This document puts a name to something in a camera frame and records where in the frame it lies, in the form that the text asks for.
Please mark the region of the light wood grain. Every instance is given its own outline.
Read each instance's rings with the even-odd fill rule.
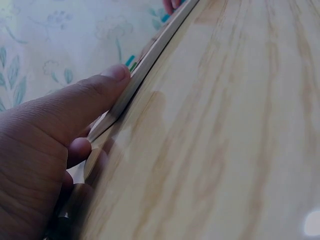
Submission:
[[[91,142],[97,139],[103,132],[111,127],[116,120],[118,120],[165,46],[168,44],[170,39],[176,33],[182,22],[186,19],[198,1],[199,0],[185,1],[170,17],[158,34],[156,34],[156,36],[154,36],[143,48],[141,54],[136,59],[137,67],[131,74],[131,81],[129,82],[128,86],[123,91],[114,106],[102,117],[100,117],[93,125],[88,135],[88,139]]]
[[[316,0],[200,0],[95,142],[86,177],[106,141],[109,159],[81,239],[308,239],[319,11]]]

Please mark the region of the wood plank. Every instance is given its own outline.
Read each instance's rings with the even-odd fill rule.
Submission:
[[[309,239],[319,39],[315,0],[200,0],[95,142],[81,239]]]
[[[129,85],[123,91],[114,106],[94,123],[88,135],[89,141],[93,142],[118,120],[165,46],[198,1],[199,0],[185,1],[169,18],[158,34],[143,48],[141,54],[136,59],[137,67],[131,74]]]

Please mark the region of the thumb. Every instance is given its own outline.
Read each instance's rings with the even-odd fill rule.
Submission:
[[[115,65],[101,75],[18,106],[18,114],[68,146],[85,127],[113,106],[129,81],[129,69]]]

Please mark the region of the floral pattern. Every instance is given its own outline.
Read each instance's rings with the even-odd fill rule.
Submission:
[[[167,21],[161,0],[0,1],[0,112],[135,56]]]

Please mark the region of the finger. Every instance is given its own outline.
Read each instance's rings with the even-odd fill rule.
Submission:
[[[62,186],[61,186],[60,196],[62,198],[65,198],[68,194],[71,193],[73,186],[74,186],[74,180],[72,176],[70,175],[70,173],[65,171]]]
[[[18,114],[68,146],[79,132],[112,107],[129,81],[129,69],[115,65],[101,75],[18,106]]]
[[[86,160],[91,153],[91,144],[84,138],[76,138],[68,147],[68,159],[66,168],[72,168]]]
[[[172,2],[172,7],[174,9],[177,9],[180,6],[181,0],[171,0],[171,2]]]
[[[90,133],[91,127],[87,126],[79,135],[78,138],[86,138]]]
[[[165,11],[166,11],[169,15],[171,15],[171,14],[174,13],[174,8],[173,8],[173,6],[172,6],[171,0],[162,0],[162,3],[163,3],[163,5],[164,5]]]

